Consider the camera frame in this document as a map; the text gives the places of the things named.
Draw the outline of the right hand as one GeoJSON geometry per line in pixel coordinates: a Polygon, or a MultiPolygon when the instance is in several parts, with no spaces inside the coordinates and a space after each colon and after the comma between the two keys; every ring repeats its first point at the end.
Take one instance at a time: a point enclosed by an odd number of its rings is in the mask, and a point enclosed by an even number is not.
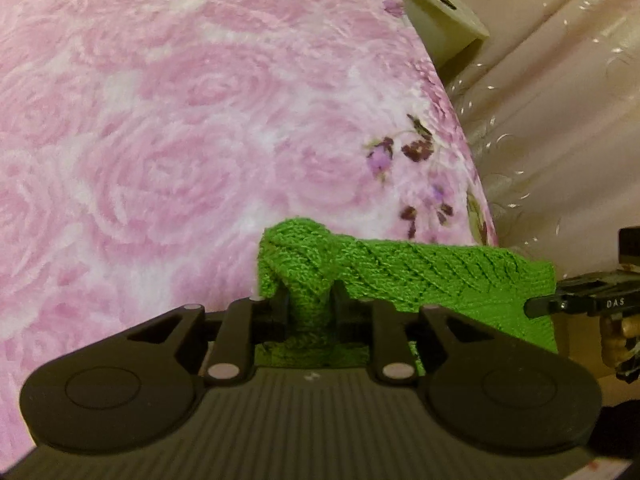
{"type": "Polygon", "coordinates": [[[627,384],[639,379],[639,315],[600,317],[601,358],[627,384]]]}

